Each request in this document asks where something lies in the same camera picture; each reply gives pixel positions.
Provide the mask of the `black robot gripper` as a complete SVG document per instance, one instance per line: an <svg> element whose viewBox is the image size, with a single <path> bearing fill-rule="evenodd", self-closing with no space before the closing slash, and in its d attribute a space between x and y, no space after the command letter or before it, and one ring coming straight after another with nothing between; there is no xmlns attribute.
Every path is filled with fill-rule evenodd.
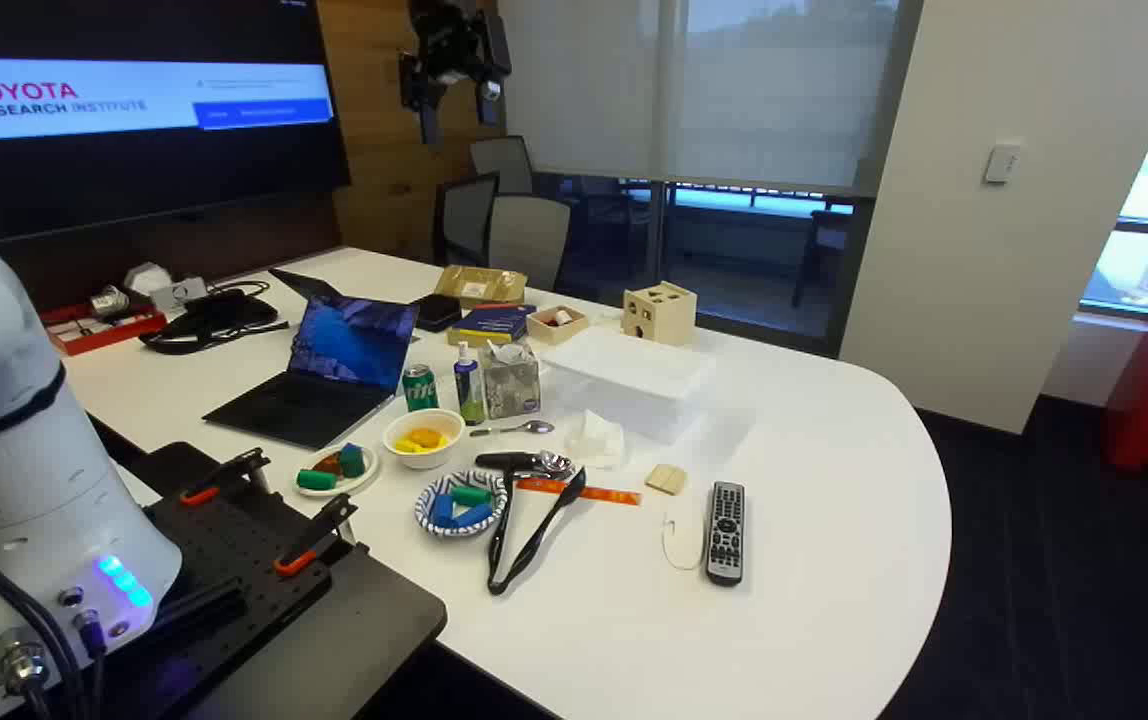
<svg viewBox="0 0 1148 720"><path fill-rule="evenodd" d="M502 126L502 78L512 72L502 22L460 0L407 0L414 51L401 62L401 102L419 116L419 142L441 145L441 96L456 79L476 83L476 120Z"/></svg>

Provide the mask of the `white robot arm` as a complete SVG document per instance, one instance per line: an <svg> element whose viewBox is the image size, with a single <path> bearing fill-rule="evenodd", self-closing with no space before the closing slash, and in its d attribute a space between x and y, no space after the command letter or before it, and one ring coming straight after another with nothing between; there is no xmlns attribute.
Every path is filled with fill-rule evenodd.
<svg viewBox="0 0 1148 720"><path fill-rule="evenodd" d="M0 248L342 179L306 0L0 0ZM0 255L0 711L87 708L184 579Z"/></svg>

